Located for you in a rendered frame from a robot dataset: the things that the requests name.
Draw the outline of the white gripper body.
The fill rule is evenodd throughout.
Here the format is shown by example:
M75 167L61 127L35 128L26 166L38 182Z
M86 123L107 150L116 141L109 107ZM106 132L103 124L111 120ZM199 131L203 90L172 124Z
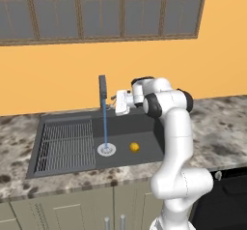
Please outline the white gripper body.
M115 113L117 116L122 116L128 112L129 107L127 105L127 91L120 90L117 92Z

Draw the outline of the dark grey sink faucet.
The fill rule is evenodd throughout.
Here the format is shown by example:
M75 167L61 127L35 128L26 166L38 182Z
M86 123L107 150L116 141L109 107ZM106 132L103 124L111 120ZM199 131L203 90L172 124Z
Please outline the dark grey sink faucet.
M105 105L107 109L114 108L116 103L116 95L111 97L111 103L107 104L107 85L106 85L106 76L104 74L98 76L98 85L99 85L99 102L100 108L103 109Z

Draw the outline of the dark grey sink basin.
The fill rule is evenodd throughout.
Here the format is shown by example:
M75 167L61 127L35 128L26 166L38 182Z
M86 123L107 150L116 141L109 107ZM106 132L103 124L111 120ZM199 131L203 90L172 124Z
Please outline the dark grey sink basin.
M136 165L163 160L164 128L159 121L148 117L140 108L133 109L129 114L123 116L117 116L113 109L108 110L105 114L99 110L47 114L40 117L35 144L26 174L28 179L73 173L39 175L35 172L44 124L48 120L67 120L72 118L92 119L94 148L96 151L95 169ZM140 150L138 153L132 153L130 151L129 145L132 142L139 144ZM111 157L102 157L97 152L97 147L103 143L115 145L117 149L116 153Z

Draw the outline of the yellow lemon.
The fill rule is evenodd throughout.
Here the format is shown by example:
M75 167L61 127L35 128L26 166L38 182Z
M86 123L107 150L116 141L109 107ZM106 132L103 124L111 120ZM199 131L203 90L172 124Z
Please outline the yellow lemon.
M140 147L139 147L139 144L136 143L136 142L132 142L130 145L129 145L129 149L132 153L138 153L139 150L140 150Z

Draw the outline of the silver sink drain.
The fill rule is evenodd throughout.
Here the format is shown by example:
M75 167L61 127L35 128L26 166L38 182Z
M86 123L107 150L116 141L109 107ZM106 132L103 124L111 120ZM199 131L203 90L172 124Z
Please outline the silver sink drain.
M107 143L107 144L103 143L97 147L97 152L102 157L111 157L116 153L116 151L117 151L116 146L111 143Z

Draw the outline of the wood framed window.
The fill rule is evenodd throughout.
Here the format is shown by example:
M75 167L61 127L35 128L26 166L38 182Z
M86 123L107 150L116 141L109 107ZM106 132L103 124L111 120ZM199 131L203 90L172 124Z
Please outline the wood framed window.
M0 0L0 45L195 39L205 0Z

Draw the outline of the beige cupboard door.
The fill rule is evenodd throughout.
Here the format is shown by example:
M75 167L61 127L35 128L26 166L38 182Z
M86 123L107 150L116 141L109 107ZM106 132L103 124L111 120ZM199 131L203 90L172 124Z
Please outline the beige cupboard door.
M120 230L120 216L125 215L125 230L150 230L159 216L162 200L156 199L150 182L138 182L114 187L114 230Z
M110 187L38 197L11 203L22 230L113 229Z
M19 230L9 203L0 203L0 230Z

